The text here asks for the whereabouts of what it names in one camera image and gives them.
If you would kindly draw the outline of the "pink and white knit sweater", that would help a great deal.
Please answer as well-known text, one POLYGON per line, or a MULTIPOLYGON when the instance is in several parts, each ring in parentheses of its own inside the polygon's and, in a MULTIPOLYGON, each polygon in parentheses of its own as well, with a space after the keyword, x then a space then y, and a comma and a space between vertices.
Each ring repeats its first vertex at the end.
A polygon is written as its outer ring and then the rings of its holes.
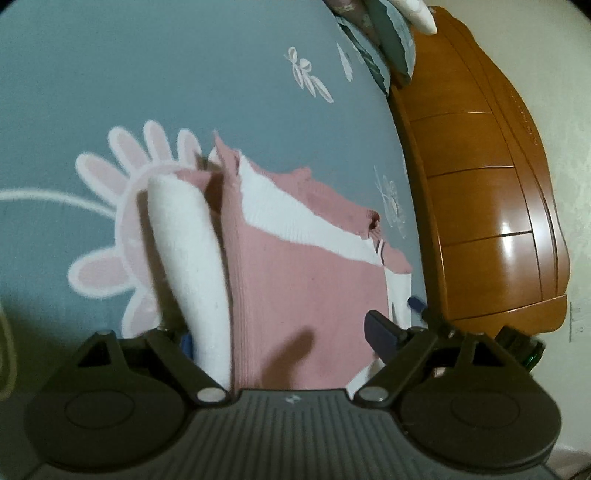
POLYGON ((307 168, 266 171, 222 142, 211 168, 151 178, 147 211, 194 363, 230 391, 342 389, 381 369, 376 310, 411 323, 412 266, 376 211, 307 168))

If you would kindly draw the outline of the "wooden headboard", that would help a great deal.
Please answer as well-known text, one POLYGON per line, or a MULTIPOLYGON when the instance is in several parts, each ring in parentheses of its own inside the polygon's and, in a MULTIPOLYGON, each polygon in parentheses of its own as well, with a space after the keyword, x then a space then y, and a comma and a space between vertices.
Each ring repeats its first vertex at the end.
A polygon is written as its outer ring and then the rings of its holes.
POLYGON ((391 89, 415 205, 429 306, 496 335, 559 329, 570 261, 543 142, 518 91, 446 9, 416 38, 391 89))

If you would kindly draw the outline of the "blue lower pillow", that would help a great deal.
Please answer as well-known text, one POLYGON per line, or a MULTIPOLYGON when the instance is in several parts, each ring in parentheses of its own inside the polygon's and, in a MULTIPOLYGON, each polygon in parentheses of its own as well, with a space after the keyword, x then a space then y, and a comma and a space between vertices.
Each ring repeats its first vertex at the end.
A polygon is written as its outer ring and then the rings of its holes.
POLYGON ((388 96, 391 87, 391 73, 387 65, 386 59, 382 52, 370 39, 360 30, 359 27, 353 25, 346 18, 336 16, 339 27, 342 28, 345 35, 352 42, 356 48, 356 52, 359 53, 363 63, 366 64, 370 73, 372 74, 374 81, 377 83, 379 88, 384 92, 384 95, 388 96))

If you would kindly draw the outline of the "blue pillow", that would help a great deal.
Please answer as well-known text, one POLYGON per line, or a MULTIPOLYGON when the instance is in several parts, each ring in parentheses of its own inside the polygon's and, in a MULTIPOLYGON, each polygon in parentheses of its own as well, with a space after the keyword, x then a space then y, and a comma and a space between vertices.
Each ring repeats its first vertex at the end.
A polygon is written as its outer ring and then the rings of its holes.
POLYGON ((384 92, 384 95, 388 96, 391 87, 391 73, 387 65, 386 59, 382 52, 370 39, 360 30, 359 27, 353 25, 346 18, 336 16, 339 27, 342 28, 345 35, 352 42, 356 48, 356 52, 359 53, 363 63, 366 64, 370 73, 372 74, 374 81, 377 83, 379 88, 384 92))
POLYGON ((394 71, 400 87, 412 81, 416 63, 416 45, 410 24, 389 1, 365 2, 380 48, 394 71))

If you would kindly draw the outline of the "blue upper pillow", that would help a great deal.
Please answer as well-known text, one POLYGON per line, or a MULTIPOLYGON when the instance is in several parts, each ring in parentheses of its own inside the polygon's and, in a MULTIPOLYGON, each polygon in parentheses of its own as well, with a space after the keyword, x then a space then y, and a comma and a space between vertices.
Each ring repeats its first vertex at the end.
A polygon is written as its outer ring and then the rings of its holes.
POLYGON ((416 45, 410 24, 389 1, 365 2, 380 48, 394 71, 400 87, 412 81, 416 63, 416 45))

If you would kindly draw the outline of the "pink floral folded quilt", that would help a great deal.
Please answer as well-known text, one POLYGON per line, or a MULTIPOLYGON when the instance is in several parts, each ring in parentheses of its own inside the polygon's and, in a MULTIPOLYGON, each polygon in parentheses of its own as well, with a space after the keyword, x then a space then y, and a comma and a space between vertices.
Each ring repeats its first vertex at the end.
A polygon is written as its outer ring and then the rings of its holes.
POLYGON ((435 18, 423 0, 391 0, 390 3, 421 33, 438 33, 435 18))

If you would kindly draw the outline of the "mauve floral folded quilt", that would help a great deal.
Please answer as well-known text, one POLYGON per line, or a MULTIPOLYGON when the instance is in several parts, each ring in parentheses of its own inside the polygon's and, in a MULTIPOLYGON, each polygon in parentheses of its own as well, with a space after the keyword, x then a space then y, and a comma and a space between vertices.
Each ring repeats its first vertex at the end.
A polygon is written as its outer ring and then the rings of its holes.
POLYGON ((336 15, 346 18, 359 28, 372 26, 372 20, 362 0, 325 0, 325 5, 336 15))

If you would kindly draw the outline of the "blue floral bed sheet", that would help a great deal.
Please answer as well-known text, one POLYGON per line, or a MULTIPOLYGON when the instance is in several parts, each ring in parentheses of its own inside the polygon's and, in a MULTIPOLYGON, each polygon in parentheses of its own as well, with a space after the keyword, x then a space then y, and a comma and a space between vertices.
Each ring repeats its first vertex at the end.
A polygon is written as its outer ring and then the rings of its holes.
POLYGON ((322 1, 13 1, 1 12, 1 475, 37 458, 26 404, 91 334, 181 316, 148 179, 214 159, 311 168, 377 211, 424 288, 387 96, 322 1))

